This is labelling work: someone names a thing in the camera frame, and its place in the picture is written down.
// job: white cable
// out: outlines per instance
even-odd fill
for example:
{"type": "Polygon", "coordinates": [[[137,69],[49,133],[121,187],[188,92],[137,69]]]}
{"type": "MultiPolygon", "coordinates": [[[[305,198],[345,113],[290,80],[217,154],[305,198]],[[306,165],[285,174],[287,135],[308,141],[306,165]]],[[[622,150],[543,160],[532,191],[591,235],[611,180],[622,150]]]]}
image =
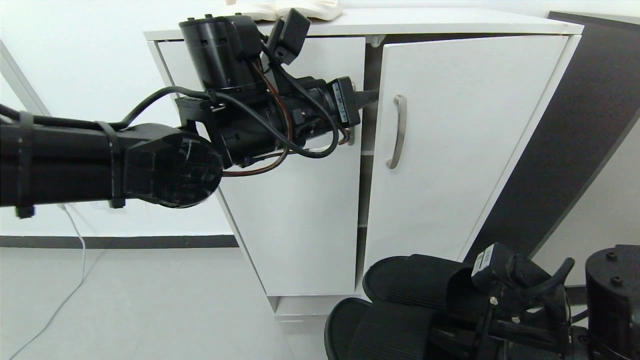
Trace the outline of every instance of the white cable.
{"type": "Polygon", "coordinates": [[[36,340],[45,330],[47,330],[47,328],[49,327],[49,325],[53,322],[53,319],[56,317],[56,315],[58,314],[58,312],[60,311],[60,309],[62,309],[62,307],[67,303],[67,301],[69,299],[71,299],[71,296],[73,294],[76,293],[76,291],[80,288],[80,286],[82,286],[82,284],[84,283],[84,253],[86,251],[86,244],[84,243],[84,239],[83,237],[80,235],[80,231],[78,231],[78,228],[76,226],[76,222],[74,221],[74,218],[71,217],[71,214],[69,213],[69,210],[67,210],[67,207],[64,204],[58,204],[58,207],[60,209],[62,209],[67,216],[69,217],[69,220],[71,220],[71,225],[74,226],[74,230],[76,231],[76,235],[78,236],[78,238],[80,239],[80,242],[82,243],[82,273],[81,278],[80,278],[80,283],[78,284],[78,286],[76,286],[76,288],[71,291],[71,294],[69,294],[69,296],[67,296],[67,298],[60,304],[60,306],[58,306],[58,308],[56,309],[56,311],[53,313],[53,315],[51,315],[51,318],[49,319],[49,322],[47,322],[47,325],[45,325],[42,330],[40,330],[40,332],[38,334],[36,334],[36,336],[34,336],[31,340],[27,341],[26,344],[24,344],[21,348],[18,349],[18,351],[16,351],[10,358],[9,360],[13,360],[14,357],[16,357],[21,351],[24,350],[24,348],[27,347],[27,345],[29,345],[33,340],[36,340]]]}

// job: metal handle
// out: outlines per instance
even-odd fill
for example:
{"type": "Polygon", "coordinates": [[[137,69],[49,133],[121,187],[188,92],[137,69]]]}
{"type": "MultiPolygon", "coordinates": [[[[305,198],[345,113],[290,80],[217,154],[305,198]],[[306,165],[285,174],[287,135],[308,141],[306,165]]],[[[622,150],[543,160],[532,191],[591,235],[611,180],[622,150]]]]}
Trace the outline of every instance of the metal handle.
{"type": "Polygon", "coordinates": [[[394,149],[394,155],[391,160],[387,161],[389,168],[396,168],[398,161],[400,161],[400,155],[402,155],[402,147],[404,145],[404,134],[406,132],[406,98],[402,95],[396,95],[394,97],[394,103],[398,109],[398,131],[396,134],[396,148],[394,149]]]}

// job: white cabinet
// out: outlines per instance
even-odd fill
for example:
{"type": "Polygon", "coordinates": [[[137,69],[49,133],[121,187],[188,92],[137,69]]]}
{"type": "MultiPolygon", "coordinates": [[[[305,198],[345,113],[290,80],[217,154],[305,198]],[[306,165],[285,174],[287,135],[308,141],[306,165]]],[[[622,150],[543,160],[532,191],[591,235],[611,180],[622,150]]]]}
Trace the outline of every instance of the white cabinet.
{"type": "MultiPolygon", "coordinates": [[[[294,77],[364,80],[365,38],[310,38],[286,70],[294,77]]],[[[184,42],[159,47],[176,85],[200,89],[184,42]]],[[[356,142],[323,159],[289,156],[259,176],[220,184],[247,253],[269,296],[353,293],[356,271],[360,127],[356,142]]],[[[320,147],[329,135],[307,142],[320,147]]],[[[255,164],[251,170],[266,166],[255,164]]]]}
{"type": "MultiPolygon", "coordinates": [[[[377,112],[367,109],[356,127],[354,146],[321,160],[289,156],[267,174],[222,180],[221,205],[275,314],[326,314],[354,294],[355,274],[382,258],[460,259],[581,31],[482,9],[345,9],[334,21],[313,23],[312,38],[287,70],[327,81],[349,76],[359,90],[379,85],[380,98],[377,112]],[[397,95],[406,99],[401,147],[397,95]],[[396,148],[401,155],[389,168],[396,148]],[[358,210],[366,227],[360,231],[358,210]],[[358,233],[366,234],[359,253],[358,233]]],[[[200,88],[179,30],[146,36],[167,85],[200,88]]],[[[324,136],[312,145],[327,143],[324,136]]]]}
{"type": "Polygon", "coordinates": [[[385,45],[365,269],[395,255],[458,259],[508,176],[525,127],[539,120],[532,114],[566,42],[521,36],[385,45]],[[394,104],[397,95],[406,108],[394,104]],[[399,116],[406,134],[391,169],[399,116]]]}

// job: black baseboard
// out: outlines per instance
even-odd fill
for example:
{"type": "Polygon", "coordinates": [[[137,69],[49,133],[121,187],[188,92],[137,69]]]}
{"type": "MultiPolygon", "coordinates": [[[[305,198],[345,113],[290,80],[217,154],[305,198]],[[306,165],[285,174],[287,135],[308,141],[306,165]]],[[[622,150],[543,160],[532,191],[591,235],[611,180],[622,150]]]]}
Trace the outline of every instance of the black baseboard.
{"type": "MultiPolygon", "coordinates": [[[[233,235],[142,236],[137,238],[85,237],[87,249],[191,249],[238,247],[233,235]]],[[[78,249],[75,236],[0,236],[0,247],[78,249]]]]}

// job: dark wall panel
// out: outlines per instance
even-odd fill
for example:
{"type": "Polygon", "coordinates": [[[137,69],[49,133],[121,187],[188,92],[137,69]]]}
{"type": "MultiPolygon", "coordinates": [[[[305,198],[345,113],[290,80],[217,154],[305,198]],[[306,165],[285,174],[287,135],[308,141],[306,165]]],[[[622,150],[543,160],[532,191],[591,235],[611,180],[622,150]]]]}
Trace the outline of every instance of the dark wall panel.
{"type": "Polygon", "coordinates": [[[640,108],[640,26],[549,17],[585,25],[582,39],[466,261],[496,241],[530,254],[575,204],[640,108]]]}

